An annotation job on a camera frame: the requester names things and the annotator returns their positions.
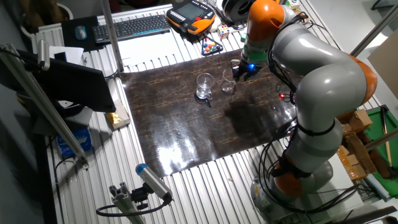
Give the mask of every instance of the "dark wooden board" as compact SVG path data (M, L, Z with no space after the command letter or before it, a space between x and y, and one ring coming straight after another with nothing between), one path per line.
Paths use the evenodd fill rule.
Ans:
M280 100L279 80L268 68L238 82L233 96L221 91L223 70L240 52L121 75L145 162L159 176L264 144L295 117L294 106ZM195 101L201 73L216 80L211 108Z

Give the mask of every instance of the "computer mouse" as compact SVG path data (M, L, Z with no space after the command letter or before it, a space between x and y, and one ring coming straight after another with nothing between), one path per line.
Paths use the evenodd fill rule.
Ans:
M76 26L76 28L75 28L75 37L78 40L85 40L87 38L86 27L84 27L84 26Z

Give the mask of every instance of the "green felt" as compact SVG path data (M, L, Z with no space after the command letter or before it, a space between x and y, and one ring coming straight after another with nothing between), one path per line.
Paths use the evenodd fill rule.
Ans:
M391 197L398 198L398 178L383 179L379 172L373 173L373 176L380 182L380 184L389 192Z
M380 108L368 111L368 115L372 120L373 124L371 124L365 130L365 134L368 136L368 138L371 141L373 141L383 136L383 126L381 123ZM387 132L390 132L395 128L398 128L398 122L395 119L395 117L393 117L393 115L390 113L390 111L386 113L386 124L387 124ZM392 166L393 168L398 168L398 138L395 138L389 142L390 142ZM388 163L386 145L383 144L377 147L377 150L379 151L383 159Z
M371 124L366 130L365 133L368 138L373 141L383 135L383 127L381 123L381 114L380 108L376 108L370 111L367 111L370 119L372 120L373 124ZM386 126L387 132L398 128L398 122L393 117L393 115L388 111L386 113ZM391 151L391 161L393 168L398 168L398 138L395 138L390 142L390 151ZM386 145L381 145L377 148L381 157L385 160L388 164L387 160L387 152L386 152ZM391 178L391 179L383 179L379 172L373 174L373 176L380 182L380 184L390 193L391 197L398 198L398 178Z

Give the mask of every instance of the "glass cup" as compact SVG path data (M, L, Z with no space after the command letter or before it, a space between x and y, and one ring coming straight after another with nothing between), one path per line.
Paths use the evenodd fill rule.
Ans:
M197 97L201 100L211 100L213 95L211 94L211 87L214 85L214 78L209 73L202 73L197 78Z
M223 79L220 83L221 91L227 95L233 95L236 92L236 82L233 80L232 69L227 68L223 71Z

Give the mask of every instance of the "metal slats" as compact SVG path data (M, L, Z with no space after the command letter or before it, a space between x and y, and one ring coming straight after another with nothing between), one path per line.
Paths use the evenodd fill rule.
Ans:
M302 1L302 5L303 10L306 9L316 23L325 26L307 1ZM164 14L169 8L170 6L159 6L134 12L122 12L114 15L114 21ZM104 24L103 17L99 17L99 24ZM240 36L245 31L244 29L233 32L225 40L220 40L216 33L210 34L209 37L223 45L223 52L229 52L243 47ZM312 32L325 42L334 44L324 30L312 29ZM169 35L175 40L175 43L170 43L175 45L172 52L162 52L162 49L159 49L159 53L149 61L138 65L125 65L126 71L139 72L202 57L201 42L191 43L173 29ZM62 46L60 26L40 29L40 33L34 35L32 39L34 50L35 43L40 39ZM85 52L83 58L87 60L86 66L102 70L105 76L116 71L116 62L110 45L105 46L103 50ZM112 78L108 80L108 84L114 100L120 99L130 114L120 79ZM378 105L380 102L374 97L362 107L369 109ZM55 173L50 168L57 220L59 223L63 223L62 220L65 223L129 223L127 218L99 217L95 209L112 204L108 190L110 185L118 185L124 181L130 190L142 186L141 178L135 173L135 167L143 163L144 158L134 120L126 127L112 131L104 114L94 113L89 129L95 146L92 151L87 152L90 168L83 170L81 167L74 167L71 162L60 165L56 172L60 181L60 201L55 187ZM288 138L282 139L273 144L270 155L266 159L267 165L277 159L277 154L281 155L285 148L284 144L288 140ZM173 192L174 201L171 206L144 215L146 222L265 223L250 197L250 185L257 175L261 151L262 146L259 146L164 177L163 181ZM50 167L61 160L55 143L52 150L47 149L47 155ZM145 203L148 203L150 208L154 208L159 206L161 201L155 195L151 195ZM108 212L117 212L117 210L111 209Z

